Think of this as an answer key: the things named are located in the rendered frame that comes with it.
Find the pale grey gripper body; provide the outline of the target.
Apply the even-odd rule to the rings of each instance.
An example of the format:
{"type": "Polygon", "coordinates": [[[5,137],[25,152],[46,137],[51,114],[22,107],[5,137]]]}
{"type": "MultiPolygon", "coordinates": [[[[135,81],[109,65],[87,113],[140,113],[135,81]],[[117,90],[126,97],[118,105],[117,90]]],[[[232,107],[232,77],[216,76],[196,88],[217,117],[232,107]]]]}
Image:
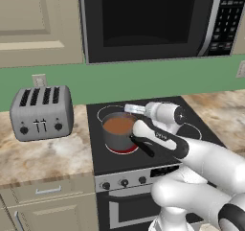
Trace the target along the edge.
{"type": "Polygon", "coordinates": [[[127,113],[144,115],[145,107],[141,105],[136,105],[136,104],[126,104],[124,106],[124,111],[127,113]]]}

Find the grey saucepan with hot chocolate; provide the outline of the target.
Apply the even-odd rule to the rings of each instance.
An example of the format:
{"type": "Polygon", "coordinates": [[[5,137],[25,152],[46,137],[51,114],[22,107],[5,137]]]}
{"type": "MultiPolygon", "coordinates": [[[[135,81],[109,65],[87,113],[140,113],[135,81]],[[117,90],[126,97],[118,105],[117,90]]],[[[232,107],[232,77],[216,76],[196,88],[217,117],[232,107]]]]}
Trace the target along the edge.
{"type": "Polygon", "coordinates": [[[130,154],[141,149],[148,156],[153,157],[154,152],[132,135],[136,121],[134,115],[126,112],[113,112],[106,115],[101,121],[105,146],[116,154],[130,154]]]}

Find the black stove with hob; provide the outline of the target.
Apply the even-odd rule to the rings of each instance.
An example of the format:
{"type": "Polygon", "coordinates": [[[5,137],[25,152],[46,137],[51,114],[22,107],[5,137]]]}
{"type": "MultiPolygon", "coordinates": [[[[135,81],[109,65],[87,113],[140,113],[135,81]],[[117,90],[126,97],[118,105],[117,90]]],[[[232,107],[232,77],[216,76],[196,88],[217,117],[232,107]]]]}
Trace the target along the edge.
{"type": "Polygon", "coordinates": [[[181,166],[180,161],[154,145],[149,146],[154,152],[153,157],[148,156],[141,149],[130,154],[116,154],[105,146],[101,121],[106,115],[113,112],[125,112],[124,106],[126,104],[126,101],[122,101],[111,104],[89,104],[87,106],[96,195],[106,191],[152,185],[162,176],[176,171],[181,166]],[[145,184],[139,182],[141,176],[145,176],[145,184]],[[121,185],[123,179],[128,180],[126,187],[121,185]],[[102,188],[103,182],[110,183],[110,190],[102,188]]]}

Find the black microwave oven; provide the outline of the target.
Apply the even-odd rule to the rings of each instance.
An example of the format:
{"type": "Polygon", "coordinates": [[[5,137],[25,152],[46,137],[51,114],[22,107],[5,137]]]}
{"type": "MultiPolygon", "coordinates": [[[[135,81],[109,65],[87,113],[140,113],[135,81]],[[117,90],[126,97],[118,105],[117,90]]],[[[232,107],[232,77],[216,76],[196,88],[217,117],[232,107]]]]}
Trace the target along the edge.
{"type": "Polygon", "coordinates": [[[211,43],[204,43],[213,0],[79,0],[89,64],[232,53],[245,0],[220,0],[211,43]]]}

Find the silver four-slot toaster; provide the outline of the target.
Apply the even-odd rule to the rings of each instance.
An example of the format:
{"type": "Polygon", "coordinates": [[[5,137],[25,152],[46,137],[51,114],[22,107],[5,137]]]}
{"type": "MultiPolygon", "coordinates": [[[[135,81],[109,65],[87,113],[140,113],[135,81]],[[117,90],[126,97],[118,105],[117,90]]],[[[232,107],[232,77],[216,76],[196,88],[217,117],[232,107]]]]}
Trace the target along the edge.
{"type": "Polygon", "coordinates": [[[22,88],[12,100],[10,118],[21,142],[68,136],[74,125],[70,90],[66,85],[22,88]]]}

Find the black oven door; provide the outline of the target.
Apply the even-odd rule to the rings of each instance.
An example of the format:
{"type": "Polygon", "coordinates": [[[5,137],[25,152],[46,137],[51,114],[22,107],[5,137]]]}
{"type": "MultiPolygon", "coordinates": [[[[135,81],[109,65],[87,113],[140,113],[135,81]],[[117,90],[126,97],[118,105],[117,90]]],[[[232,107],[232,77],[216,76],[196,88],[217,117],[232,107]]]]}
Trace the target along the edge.
{"type": "Polygon", "coordinates": [[[151,193],[119,197],[110,192],[97,193],[100,231],[148,231],[160,214],[151,193]]]}

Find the beige drawer front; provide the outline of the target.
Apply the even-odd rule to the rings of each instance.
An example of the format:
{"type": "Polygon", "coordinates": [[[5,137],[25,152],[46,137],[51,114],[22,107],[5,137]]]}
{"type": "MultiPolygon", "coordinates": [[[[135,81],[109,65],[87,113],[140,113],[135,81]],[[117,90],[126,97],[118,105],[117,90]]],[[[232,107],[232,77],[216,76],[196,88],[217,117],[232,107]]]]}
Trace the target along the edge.
{"type": "Polygon", "coordinates": [[[88,175],[85,177],[72,177],[58,181],[0,189],[0,196],[3,198],[7,207],[12,207],[43,199],[52,199],[75,194],[91,194],[94,192],[94,177],[88,175]]]}

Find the beige base cupboard door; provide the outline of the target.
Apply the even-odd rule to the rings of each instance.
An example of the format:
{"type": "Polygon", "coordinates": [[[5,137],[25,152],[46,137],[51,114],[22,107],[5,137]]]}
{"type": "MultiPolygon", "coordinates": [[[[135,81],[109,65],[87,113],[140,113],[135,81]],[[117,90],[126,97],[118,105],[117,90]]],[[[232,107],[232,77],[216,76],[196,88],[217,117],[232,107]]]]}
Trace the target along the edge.
{"type": "Polygon", "coordinates": [[[9,207],[8,211],[18,231],[15,211],[25,231],[99,231],[95,208],[87,207],[82,197],[9,207]]]}

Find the white wall outlet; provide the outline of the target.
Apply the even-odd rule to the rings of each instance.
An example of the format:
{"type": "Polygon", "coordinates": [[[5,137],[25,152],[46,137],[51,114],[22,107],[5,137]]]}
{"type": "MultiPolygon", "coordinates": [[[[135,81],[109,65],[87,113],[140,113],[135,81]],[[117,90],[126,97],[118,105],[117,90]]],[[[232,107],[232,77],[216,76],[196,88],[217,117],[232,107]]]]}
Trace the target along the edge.
{"type": "Polygon", "coordinates": [[[45,74],[35,74],[32,75],[32,78],[34,87],[42,87],[47,85],[47,79],[45,74]]]}
{"type": "Polygon", "coordinates": [[[239,64],[236,76],[238,78],[245,78],[245,60],[242,60],[239,64]]]}

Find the beige wall cupboard door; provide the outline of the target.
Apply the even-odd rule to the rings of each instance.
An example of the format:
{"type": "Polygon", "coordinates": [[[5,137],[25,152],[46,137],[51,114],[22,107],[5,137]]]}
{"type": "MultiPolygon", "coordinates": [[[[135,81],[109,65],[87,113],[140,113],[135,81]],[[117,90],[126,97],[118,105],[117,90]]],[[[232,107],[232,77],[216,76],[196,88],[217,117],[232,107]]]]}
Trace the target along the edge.
{"type": "Polygon", "coordinates": [[[0,0],[0,68],[82,59],[78,0],[0,0]]]}

